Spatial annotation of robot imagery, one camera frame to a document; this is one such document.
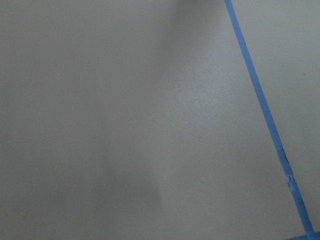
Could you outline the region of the blue tape line left side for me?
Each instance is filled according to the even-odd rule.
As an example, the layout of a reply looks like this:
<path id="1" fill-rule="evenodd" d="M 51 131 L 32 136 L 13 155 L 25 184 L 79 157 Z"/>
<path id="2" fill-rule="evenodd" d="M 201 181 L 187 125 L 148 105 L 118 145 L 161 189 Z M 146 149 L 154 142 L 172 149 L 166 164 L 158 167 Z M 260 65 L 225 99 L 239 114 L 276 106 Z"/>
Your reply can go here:
<path id="1" fill-rule="evenodd" d="M 303 196 L 302 196 L 301 191 L 299 189 L 298 182 L 295 179 L 291 164 L 288 161 L 280 134 L 278 132 L 276 123 L 273 119 L 272 112 L 270 110 L 267 99 L 265 97 L 265 93 L 263 91 L 260 79 L 259 79 L 258 74 L 256 72 L 256 68 L 255 68 L 254 62 L 252 60 L 250 51 L 247 47 L 247 43 L 246 43 L 245 37 L 243 35 L 239 20 L 237 18 L 237 14 L 234 9 L 233 3 L 231 0 L 226 0 L 225 5 L 226 5 L 226 9 L 227 9 L 227 12 L 229 15 L 229 19 L 230 19 L 232 27 L 233 27 L 233 31 L 234 31 L 235 36 L 237 38 L 239 48 L 242 53 L 242 57 L 244 59 L 245 65 L 246 65 L 250 80 L 252 82 L 257 100 L 259 102 L 264 120 L 265 120 L 266 125 L 268 127 L 268 130 L 269 130 L 273 145 L 275 147 L 278 159 L 280 161 L 282 170 L 283 170 L 285 178 L 287 180 L 288 188 L 289 188 L 291 195 L 293 197 L 295 207 L 297 209 L 300 221 L 302 223 L 302 227 L 305 232 L 304 235 L 296 236 L 296 237 L 294 237 L 294 239 L 295 240 L 318 240 L 320 238 L 320 233 L 316 232 L 314 230 L 314 227 L 313 227 L 312 221 L 310 219 L 308 210 L 307 210 L 306 205 L 304 203 Z"/>

